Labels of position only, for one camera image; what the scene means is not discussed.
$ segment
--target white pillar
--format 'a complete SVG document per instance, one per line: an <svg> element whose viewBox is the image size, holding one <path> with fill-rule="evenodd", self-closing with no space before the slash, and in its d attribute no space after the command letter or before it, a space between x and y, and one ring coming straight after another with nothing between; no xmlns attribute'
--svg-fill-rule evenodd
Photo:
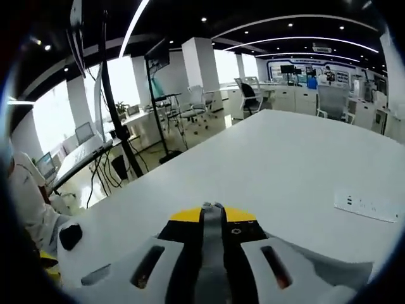
<svg viewBox="0 0 405 304"><path fill-rule="evenodd" d="M140 99L140 106L144 107L150 104L151 95L149 93L149 84L147 82L146 75L146 61L145 57L133 57L132 66L134 68L135 81L138 88L138 94Z"/></svg>
<svg viewBox="0 0 405 304"><path fill-rule="evenodd" d="M245 68L243 66L243 59L242 59L241 54L236 54L236 62L238 64L239 77L244 78L245 77Z"/></svg>
<svg viewBox="0 0 405 304"><path fill-rule="evenodd" d="M193 37L182 44L189 86L200 85L205 91L220 88L212 42L207 38Z"/></svg>
<svg viewBox="0 0 405 304"><path fill-rule="evenodd" d="M79 76L67 82L70 108L72 110L75 126L79 127L86 122L92 122L83 77Z"/></svg>
<svg viewBox="0 0 405 304"><path fill-rule="evenodd" d="M269 81L267 61L261 58L256 58L256 65L258 66L259 81Z"/></svg>

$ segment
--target black cable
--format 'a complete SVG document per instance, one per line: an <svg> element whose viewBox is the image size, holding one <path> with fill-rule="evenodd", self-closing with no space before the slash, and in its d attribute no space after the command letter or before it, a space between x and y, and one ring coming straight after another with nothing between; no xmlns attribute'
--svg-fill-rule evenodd
<svg viewBox="0 0 405 304"><path fill-rule="evenodd" d="M94 160L94 163L96 163L96 169L93 172L93 174L91 175L91 191L90 191L89 199L87 200L87 203L86 203L86 209L89 209L89 202L90 202L91 196L93 194L93 180L94 180L94 176L96 175L97 168L98 168L100 162L101 162L101 156L100 156L99 162L97 162L97 160Z"/></svg>
<svg viewBox="0 0 405 304"><path fill-rule="evenodd" d="M120 187L121 188L121 183L120 182L118 182L114 177L113 177L113 175L112 175L112 173L111 173L111 166L110 166L110 164L109 164L109 159L108 159L108 156L109 156L109 152L110 152L111 150L108 150L108 152L106 153L106 155L107 155L107 160L106 160L106 162L104 162L104 166L103 166L103 169L104 169L104 174L106 175L106 178L107 178L107 180L109 181L109 183L114 187L114 188L118 188L118 187ZM106 173L106 164L108 163L108 168L109 168L109 176L112 178L112 180L116 183L116 185L114 185L113 184L113 182L109 179L109 177L107 176L107 173Z"/></svg>
<svg viewBox="0 0 405 304"><path fill-rule="evenodd" d="M138 154L138 156L141 158L141 160L144 162L145 167L146 167L146 171L148 171L148 172L149 172L149 168L148 168L148 167L147 167L147 165L146 165L146 161L144 160L144 158L143 158L143 157L141 157L141 155L140 155L139 151L138 151L138 150L136 150L136 149L134 148L134 146L131 144L131 142L130 142L130 141L128 141L128 143L129 143L129 145L131 146L131 148L135 150L135 152Z"/></svg>

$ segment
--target white cabinet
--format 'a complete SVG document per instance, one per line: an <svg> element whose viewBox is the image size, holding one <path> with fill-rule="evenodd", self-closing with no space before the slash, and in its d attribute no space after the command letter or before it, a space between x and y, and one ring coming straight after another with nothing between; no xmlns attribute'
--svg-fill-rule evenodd
<svg viewBox="0 0 405 304"><path fill-rule="evenodd" d="M375 107L373 104L357 103L356 118L354 124L359 127L371 130L375 118Z"/></svg>
<svg viewBox="0 0 405 304"><path fill-rule="evenodd" d="M316 115L316 91L307 88L296 88L296 112Z"/></svg>
<svg viewBox="0 0 405 304"><path fill-rule="evenodd" d="M273 110L295 112L296 101L294 97L294 90L289 87L284 89L276 89Z"/></svg>

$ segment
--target white table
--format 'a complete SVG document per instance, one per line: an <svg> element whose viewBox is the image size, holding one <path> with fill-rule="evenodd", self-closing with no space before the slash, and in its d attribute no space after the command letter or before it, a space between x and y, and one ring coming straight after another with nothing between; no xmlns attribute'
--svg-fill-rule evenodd
<svg viewBox="0 0 405 304"><path fill-rule="evenodd" d="M70 223L83 229L72 251L59 244L63 281L119 260L184 208L217 201L257 216L276 237L344 262L374 261L401 232L333 207L338 189L403 202L405 147L347 123L263 110L113 193Z"/></svg>

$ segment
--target bright window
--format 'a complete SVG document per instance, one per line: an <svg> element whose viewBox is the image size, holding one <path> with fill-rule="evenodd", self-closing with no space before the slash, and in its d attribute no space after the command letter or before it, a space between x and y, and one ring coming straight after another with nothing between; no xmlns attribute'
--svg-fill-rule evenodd
<svg viewBox="0 0 405 304"><path fill-rule="evenodd" d="M113 92L114 102L118 103L123 101L126 105L134 106L140 104L137 84L135 81L134 68L132 67L131 57L126 56L109 60L107 62L109 81L111 91ZM87 103L89 104L90 115L94 119L94 78L97 78L99 65L89 68L91 75L86 71L86 78L84 79L84 87L86 91ZM103 120L110 118L108 107L101 96L101 113Z"/></svg>
<svg viewBox="0 0 405 304"><path fill-rule="evenodd" d="M214 55L220 84L235 82L235 78L239 78L239 69L235 53L215 49Z"/></svg>
<svg viewBox="0 0 405 304"><path fill-rule="evenodd" d="M256 57L252 55L242 54L243 68L246 77L259 77L258 65L256 64Z"/></svg>
<svg viewBox="0 0 405 304"><path fill-rule="evenodd" d="M75 121L66 81L41 96L34 104L33 114L42 152L52 151L66 138L74 135Z"/></svg>

